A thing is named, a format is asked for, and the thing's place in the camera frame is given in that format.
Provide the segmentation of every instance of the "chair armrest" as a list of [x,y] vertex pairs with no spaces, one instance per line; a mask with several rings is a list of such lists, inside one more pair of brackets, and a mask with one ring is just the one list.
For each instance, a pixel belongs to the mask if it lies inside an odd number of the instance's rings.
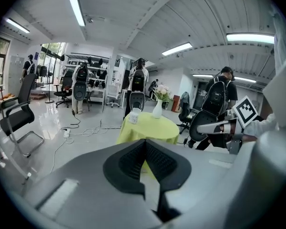
[[13,109],[16,109],[16,108],[20,108],[20,107],[29,105],[29,103],[30,103],[30,102],[27,101],[27,102],[23,102],[23,103],[21,103],[21,104],[16,104],[16,105],[13,105],[13,106],[11,106],[11,107],[6,108],[6,112],[5,112],[6,117],[8,118],[8,117],[10,116],[10,113],[11,113],[11,111],[12,111]]
[[54,85],[54,86],[56,86],[56,92],[58,92],[58,86],[59,86],[59,85]]
[[5,109],[5,104],[7,104],[7,103],[9,103],[9,102],[12,102],[12,101],[15,101],[15,100],[17,100],[18,99],[18,97],[13,97],[13,98],[11,98],[11,99],[8,99],[8,100],[6,100],[6,101],[3,101],[2,103],[1,103],[1,109]]

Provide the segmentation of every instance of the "cap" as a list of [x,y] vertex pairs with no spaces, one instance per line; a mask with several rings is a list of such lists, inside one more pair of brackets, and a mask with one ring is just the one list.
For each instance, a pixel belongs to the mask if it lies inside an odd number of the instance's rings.
[[234,74],[233,74],[233,69],[232,69],[231,67],[229,67],[229,66],[224,67],[224,68],[221,70],[220,73],[225,73],[225,72],[231,73],[231,75],[232,75],[232,80],[231,80],[231,81],[235,81]]

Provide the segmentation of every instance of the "white pillar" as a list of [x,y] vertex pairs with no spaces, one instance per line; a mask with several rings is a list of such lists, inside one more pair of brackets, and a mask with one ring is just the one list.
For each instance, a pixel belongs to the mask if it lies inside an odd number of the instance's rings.
[[117,48],[114,47],[113,48],[113,52],[112,52],[112,56],[109,60],[109,63],[108,63],[108,67],[107,67],[107,83],[106,83],[106,97],[107,97],[107,94],[108,94],[108,85],[111,84],[112,82],[112,77],[113,77],[113,71],[114,71],[114,65],[115,65],[115,61],[116,61],[116,58],[117,58]]

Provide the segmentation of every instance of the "white flower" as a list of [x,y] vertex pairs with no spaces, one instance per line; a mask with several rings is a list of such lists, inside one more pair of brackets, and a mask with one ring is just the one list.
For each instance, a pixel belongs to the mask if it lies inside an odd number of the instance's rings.
[[157,88],[157,90],[160,92],[160,91],[162,91],[163,88],[164,88],[163,85],[159,85],[158,88]]

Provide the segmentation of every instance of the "extension cord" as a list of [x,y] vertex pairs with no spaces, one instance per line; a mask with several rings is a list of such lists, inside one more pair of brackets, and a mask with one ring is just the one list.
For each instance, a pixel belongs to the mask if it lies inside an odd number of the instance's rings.
[[70,137],[70,129],[65,130],[65,132],[64,132],[64,134],[63,134],[63,137],[64,137],[65,139],[68,139],[68,138]]

